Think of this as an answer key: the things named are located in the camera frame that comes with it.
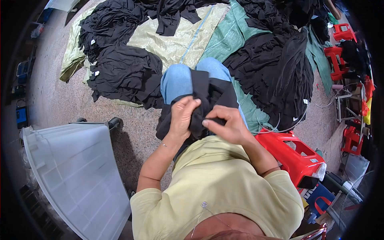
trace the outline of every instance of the blue machine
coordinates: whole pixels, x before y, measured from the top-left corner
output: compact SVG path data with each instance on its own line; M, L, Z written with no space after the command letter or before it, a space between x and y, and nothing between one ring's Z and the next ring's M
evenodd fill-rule
M28 116L26 113L26 106L24 107L16 106L16 123L17 123L17 129L28 127Z

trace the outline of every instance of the caster wheel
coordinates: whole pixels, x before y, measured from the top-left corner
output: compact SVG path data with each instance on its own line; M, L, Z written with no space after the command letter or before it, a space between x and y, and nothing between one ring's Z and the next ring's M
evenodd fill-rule
M131 199L136 192L132 189L128 189L127 193L128 193L128 198Z
M118 125L120 124L120 121L121 121L121 119L117 118L117 117L114 117L111 120L109 120L108 121L109 129L111 130L111 129L115 128L115 127L118 127Z
M85 118L78 118L76 122L86 122L87 120Z

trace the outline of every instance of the black fabric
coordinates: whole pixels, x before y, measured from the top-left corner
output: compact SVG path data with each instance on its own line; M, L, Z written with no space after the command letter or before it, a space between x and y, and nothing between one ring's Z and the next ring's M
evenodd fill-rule
M217 78L209 78L205 71L191 70L192 88L194 98L201 99L201 105L195 109L191 116L189 130L191 136L184 142L187 146L209 135L209 131L202 125L205 116L214 105L223 105L230 108L238 108L237 97L232 82ZM188 95L179 96L171 104L164 104L156 127L156 137L162 140L168 133L171 121L171 107L174 103ZM213 119L215 122L225 125L224 119Z
M367 74L370 75L369 59L365 47L359 46L355 40L340 42L339 47L343 48L341 57L348 63L348 67L360 76L360 79L364 80Z
M248 26L273 33L251 36L223 64L245 94L269 114L279 130L290 128L304 114L313 87L312 67L305 55L307 32L291 26L270 1L240 0L250 17Z
M152 19L157 18L159 26L156 33L162 36L175 35L180 17L195 24L201 20L196 8L213 5L216 3L229 3L228 0L160 0L157 11L148 14Z
M91 63L108 46L126 45L147 12L156 10L156 3L144 4L133 0L108 0L99 3L92 14L80 21L79 48Z
M94 102L103 96L143 104L145 109L161 108L162 68L160 58L143 48L109 46L91 66L93 75L87 83L94 90Z
M328 10L326 9L323 0L319 0L320 7L319 9L315 9L314 15L318 16L317 18L311 19L310 24L312 25L312 29L316 34L317 38L320 40L322 45L325 44L326 41L329 41L329 33L328 33L328 22L329 15Z
M276 0L279 12L287 16L289 22L297 28L307 25L315 10L322 5L323 0Z
M79 48L91 63L97 60L103 48L126 45L138 25L157 18L157 33L173 36L180 17L191 23L201 19L196 8L229 3L228 0L107 0L99 3L92 14L80 21Z

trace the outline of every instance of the terrazzo floor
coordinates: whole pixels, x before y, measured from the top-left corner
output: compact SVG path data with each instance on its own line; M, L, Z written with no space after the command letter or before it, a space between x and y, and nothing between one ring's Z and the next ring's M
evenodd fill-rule
M99 2L102 0L90 0L76 16ZM27 91L30 123L41 129L67 124L79 117L95 122L108 121L113 117L121 118L123 125L112 133L111 141L124 184L127 188L136 189L143 162L160 143L155 133L161 109L145 110L116 105L103 97L94 103L91 89L82 83L85 69L77 71L68 83L59 80L70 27L76 16L65 26L67 13L54 10L40 36ZM325 95L321 78L316 71L313 97L308 105L306 120L295 127L294 134L312 149L322 150L328 165L327 170L336 172L340 164L339 148L345 125L335 123L333 104L326 108L314 104L327 105L329 100L330 96ZM161 181L163 190L171 181L171 169L172 165Z

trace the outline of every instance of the knee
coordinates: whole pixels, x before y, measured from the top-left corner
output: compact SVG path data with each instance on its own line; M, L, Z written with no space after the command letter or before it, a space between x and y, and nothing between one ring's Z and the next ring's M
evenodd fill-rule
M204 58L196 65L196 70L207 71L207 69L220 67L221 65L223 64L219 60L208 57Z
M169 66L169 68L165 71L164 75L169 77L169 80L178 80L178 79L184 79L190 78L190 68L187 65L184 64L173 64Z

